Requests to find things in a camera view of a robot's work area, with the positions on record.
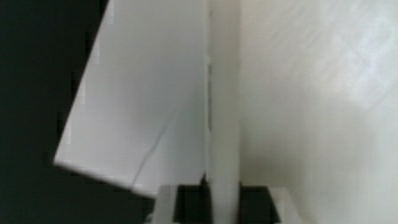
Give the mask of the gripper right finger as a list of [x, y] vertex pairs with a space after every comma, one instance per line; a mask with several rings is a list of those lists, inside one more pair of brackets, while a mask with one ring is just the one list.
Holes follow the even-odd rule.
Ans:
[[240, 188], [238, 224], [308, 224], [283, 187]]

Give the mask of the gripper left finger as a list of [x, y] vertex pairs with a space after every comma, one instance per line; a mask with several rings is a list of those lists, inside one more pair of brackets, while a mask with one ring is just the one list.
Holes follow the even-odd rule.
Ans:
[[212, 194], [206, 186], [160, 187], [144, 224], [212, 224]]

